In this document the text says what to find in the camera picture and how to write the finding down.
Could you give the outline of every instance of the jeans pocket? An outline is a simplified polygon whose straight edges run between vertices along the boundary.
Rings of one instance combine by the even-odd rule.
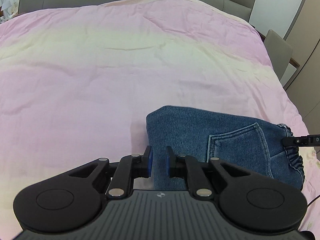
[[[209,135],[207,161],[211,157],[273,178],[268,144],[258,123],[228,133]]]

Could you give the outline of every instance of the folded blue jeans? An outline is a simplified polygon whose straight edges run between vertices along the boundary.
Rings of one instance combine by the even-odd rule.
[[[146,119],[155,190],[186,189],[183,179],[166,174],[166,146],[200,162],[218,157],[302,189],[302,157],[298,147],[282,145],[282,138],[293,137],[284,124],[178,106],[161,107]]]

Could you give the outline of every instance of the jeans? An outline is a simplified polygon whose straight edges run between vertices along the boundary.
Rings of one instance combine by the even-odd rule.
[[[185,190],[181,178],[166,174],[166,146],[175,154],[194,156],[200,162],[219,157],[249,170],[302,189],[304,171],[298,147],[284,147],[292,137],[284,124],[205,110],[164,106],[148,114],[147,133],[153,147],[155,190]]]

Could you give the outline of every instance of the black round object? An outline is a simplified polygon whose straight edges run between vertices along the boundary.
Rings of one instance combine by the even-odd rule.
[[[232,223],[267,234],[297,229],[307,211],[298,189],[262,175],[233,178],[219,205]]]
[[[59,210],[71,205],[73,199],[73,194],[65,189],[49,189],[40,193],[36,201],[44,209]]]
[[[62,233],[92,221],[102,202],[92,183],[84,180],[65,176],[23,189],[13,202],[21,227],[35,232]]]
[[[284,202],[283,195],[269,188],[256,188],[247,194],[248,202],[258,208],[273,209],[280,207]]]

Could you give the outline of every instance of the black cable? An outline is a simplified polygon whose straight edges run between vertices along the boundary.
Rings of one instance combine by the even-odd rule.
[[[313,201],[311,201],[311,202],[308,204],[307,208],[308,208],[314,201],[316,201],[318,198],[320,198],[320,195],[319,195],[318,197],[316,197]]]

